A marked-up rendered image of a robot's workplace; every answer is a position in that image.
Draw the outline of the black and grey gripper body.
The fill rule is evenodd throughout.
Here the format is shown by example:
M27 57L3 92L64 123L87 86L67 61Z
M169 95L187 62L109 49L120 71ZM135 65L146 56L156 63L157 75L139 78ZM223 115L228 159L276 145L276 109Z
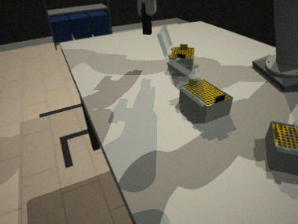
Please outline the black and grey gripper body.
M156 0L137 0L138 14L141 16L142 2L145 3L145 10L150 17L156 12ZM141 10L140 10L141 9Z

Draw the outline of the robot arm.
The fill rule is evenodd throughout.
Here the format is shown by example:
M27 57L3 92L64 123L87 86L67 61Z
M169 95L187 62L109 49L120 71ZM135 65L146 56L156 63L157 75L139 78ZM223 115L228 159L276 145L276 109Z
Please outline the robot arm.
M274 0L276 51L266 68L281 77L298 77L298 0Z

